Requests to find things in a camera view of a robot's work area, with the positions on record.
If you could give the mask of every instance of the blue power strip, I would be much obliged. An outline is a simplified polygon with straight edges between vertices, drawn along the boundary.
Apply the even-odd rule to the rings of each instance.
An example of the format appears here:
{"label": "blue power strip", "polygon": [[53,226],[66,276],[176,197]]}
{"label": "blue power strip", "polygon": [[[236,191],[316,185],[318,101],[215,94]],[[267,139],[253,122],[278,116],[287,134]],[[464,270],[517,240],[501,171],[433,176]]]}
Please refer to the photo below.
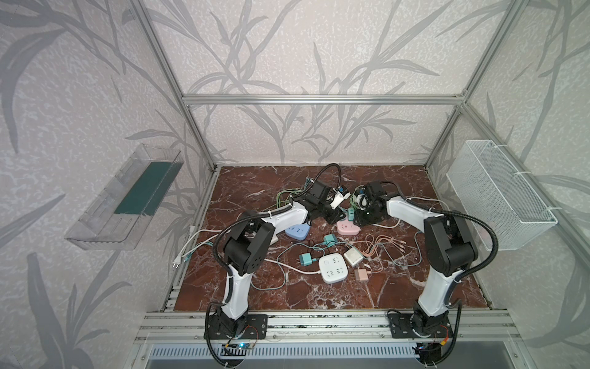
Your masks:
{"label": "blue power strip", "polygon": [[303,241],[309,234],[311,227],[307,223],[299,224],[285,229],[285,234],[297,241]]}

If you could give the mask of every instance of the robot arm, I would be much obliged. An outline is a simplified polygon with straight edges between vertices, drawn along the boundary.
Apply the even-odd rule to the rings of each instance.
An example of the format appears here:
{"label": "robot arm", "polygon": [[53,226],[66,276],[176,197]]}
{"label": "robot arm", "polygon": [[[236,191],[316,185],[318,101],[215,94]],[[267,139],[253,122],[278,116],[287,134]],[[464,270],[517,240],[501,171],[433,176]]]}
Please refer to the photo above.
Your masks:
{"label": "robot arm", "polygon": [[447,319],[448,298],[457,284],[455,279],[477,259],[477,248],[465,218],[411,204],[401,193],[385,192],[382,183],[367,183],[355,193],[359,204],[355,222],[366,226],[393,217],[424,233],[430,271],[414,306],[412,330],[418,336],[428,337]]}
{"label": "robot arm", "polygon": [[[276,211],[290,207],[289,210],[232,228],[224,247],[224,262],[231,270],[231,275],[228,274],[225,281],[226,304],[217,310],[217,317],[226,335],[235,337],[243,332],[252,275],[266,258],[268,247],[273,239],[276,240],[278,233],[318,217],[323,217],[329,224],[344,218],[345,215],[338,205],[350,194],[342,186],[333,189],[333,192],[330,195],[328,186],[313,180],[303,193],[293,198],[292,204]],[[245,211],[241,218],[256,214],[258,213]],[[254,234],[254,237],[249,239],[246,237],[247,233]]]}

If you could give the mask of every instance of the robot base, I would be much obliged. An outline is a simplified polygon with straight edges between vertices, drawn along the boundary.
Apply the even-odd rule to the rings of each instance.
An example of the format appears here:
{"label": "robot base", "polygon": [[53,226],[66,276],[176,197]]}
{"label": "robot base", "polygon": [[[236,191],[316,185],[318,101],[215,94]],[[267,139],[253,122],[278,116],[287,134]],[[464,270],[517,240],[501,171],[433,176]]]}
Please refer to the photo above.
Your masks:
{"label": "robot base", "polygon": [[[246,322],[244,326],[253,326],[256,330],[248,327],[244,330],[241,339],[256,339],[256,331],[258,331],[258,339],[266,338],[266,329],[268,324],[268,315],[266,314],[248,314],[246,315]],[[209,317],[209,328],[205,331],[209,334],[209,339],[228,339],[236,338],[235,333],[222,324],[221,319],[217,314]]]}
{"label": "robot base", "polygon": [[398,314],[395,312],[387,314],[391,338],[445,338],[447,336],[447,330],[444,329],[443,326],[448,329],[448,337],[453,337],[453,329],[448,317],[445,316],[444,319],[440,321],[439,325],[428,331],[416,332],[414,325],[412,324],[413,315],[414,313]]}

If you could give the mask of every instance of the wallpaper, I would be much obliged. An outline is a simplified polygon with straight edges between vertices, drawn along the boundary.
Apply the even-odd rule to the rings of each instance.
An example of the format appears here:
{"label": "wallpaper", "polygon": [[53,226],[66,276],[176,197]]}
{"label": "wallpaper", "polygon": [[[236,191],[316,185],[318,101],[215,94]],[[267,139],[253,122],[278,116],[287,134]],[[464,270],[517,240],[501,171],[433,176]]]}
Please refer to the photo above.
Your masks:
{"label": "wallpaper", "polygon": [[[145,3],[185,94],[457,94],[509,0]],[[191,108],[209,151],[230,165],[423,164],[450,110]]]}
{"label": "wallpaper", "polygon": [[590,2],[532,2],[471,104],[590,237]]}
{"label": "wallpaper", "polygon": [[[2,368],[121,367],[209,177],[126,6],[0,1]],[[139,143],[185,164],[137,248],[66,241]]]}
{"label": "wallpaper", "polygon": [[[423,164],[449,105],[219,105],[193,114],[232,164]],[[339,116],[355,115],[339,127]],[[251,119],[256,131],[244,125]]]}
{"label": "wallpaper", "polygon": [[[589,5],[530,1],[469,101],[586,234]],[[479,138],[460,119],[429,169],[450,205],[460,207],[445,174],[464,141]],[[588,366],[590,270],[555,230],[498,253],[478,276],[494,307],[510,311],[538,368]]]}

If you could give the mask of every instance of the teal power adapter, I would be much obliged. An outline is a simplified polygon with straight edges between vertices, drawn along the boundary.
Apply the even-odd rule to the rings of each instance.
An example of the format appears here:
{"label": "teal power adapter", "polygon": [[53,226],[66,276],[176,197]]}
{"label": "teal power adapter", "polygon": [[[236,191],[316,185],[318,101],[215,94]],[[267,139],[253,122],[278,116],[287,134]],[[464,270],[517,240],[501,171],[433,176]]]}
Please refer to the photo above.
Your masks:
{"label": "teal power adapter", "polygon": [[338,240],[333,234],[327,234],[324,236],[324,245],[326,245],[326,247],[334,246],[336,242],[338,242]]}
{"label": "teal power adapter", "polygon": [[305,254],[299,255],[299,263],[302,266],[311,265],[313,262],[316,262],[316,261],[317,261],[317,259],[312,259],[312,254],[310,254],[310,253],[305,253]]}

